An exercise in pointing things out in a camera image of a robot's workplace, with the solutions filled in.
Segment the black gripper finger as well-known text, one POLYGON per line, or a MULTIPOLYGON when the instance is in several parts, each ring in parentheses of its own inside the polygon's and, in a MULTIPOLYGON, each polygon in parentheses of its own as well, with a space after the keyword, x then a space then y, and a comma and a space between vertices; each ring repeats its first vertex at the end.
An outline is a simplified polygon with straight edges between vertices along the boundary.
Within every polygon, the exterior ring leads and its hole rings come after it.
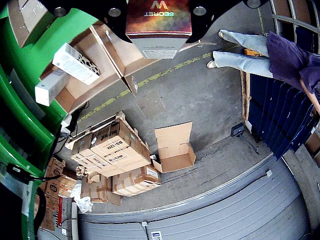
POLYGON ((213 22, 241 0, 189 0, 192 35, 186 43, 200 40, 213 22))
POLYGON ((67 15, 72 8, 81 10, 106 24, 123 41, 131 42, 126 36, 125 0, 44 0, 43 5, 57 17, 67 15))

